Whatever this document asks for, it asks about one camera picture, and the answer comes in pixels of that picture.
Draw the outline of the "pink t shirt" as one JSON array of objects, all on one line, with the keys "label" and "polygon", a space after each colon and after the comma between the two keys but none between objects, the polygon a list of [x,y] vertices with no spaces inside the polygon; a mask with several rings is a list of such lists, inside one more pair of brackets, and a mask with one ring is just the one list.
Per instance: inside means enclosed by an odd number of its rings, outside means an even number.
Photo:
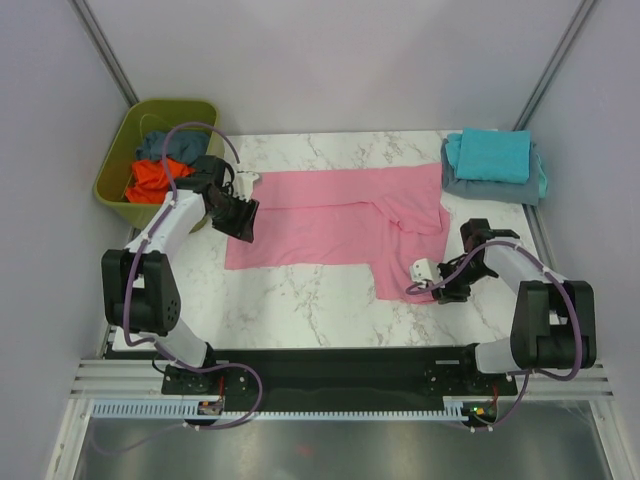
[{"label": "pink t shirt", "polygon": [[441,177],[438,163],[263,173],[253,191],[254,240],[229,240],[225,267],[367,265],[378,299],[428,304],[432,295],[406,290],[415,261],[445,256]]}]

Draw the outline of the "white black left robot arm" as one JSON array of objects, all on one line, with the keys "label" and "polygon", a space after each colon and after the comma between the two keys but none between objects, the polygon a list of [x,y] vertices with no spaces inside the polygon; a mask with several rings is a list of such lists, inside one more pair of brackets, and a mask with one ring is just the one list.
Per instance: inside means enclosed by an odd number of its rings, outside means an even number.
[{"label": "white black left robot arm", "polygon": [[141,233],[101,259],[107,322],[122,331],[127,346],[148,344],[185,370],[185,382],[198,393],[215,389],[220,371],[210,344],[182,319],[171,260],[203,219],[214,230],[251,243],[259,207],[252,194],[259,179],[217,156],[198,158],[193,173],[169,181],[163,203]]}]

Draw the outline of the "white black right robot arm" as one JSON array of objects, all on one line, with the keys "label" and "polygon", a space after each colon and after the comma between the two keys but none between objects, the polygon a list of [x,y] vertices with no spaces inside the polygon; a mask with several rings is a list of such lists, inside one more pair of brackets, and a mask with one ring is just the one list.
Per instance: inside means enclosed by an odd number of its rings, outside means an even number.
[{"label": "white black right robot arm", "polygon": [[458,368],[467,392],[483,392],[494,374],[536,372],[568,381],[597,358],[595,299],[586,281],[549,269],[517,243],[512,230],[493,229],[486,219],[460,228],[464,253],[437,265],[444,282],[433,292],[440,304],[463,303],[484,278],[504,282],[515,294],[509,336],[474,347],[475,359]]}]

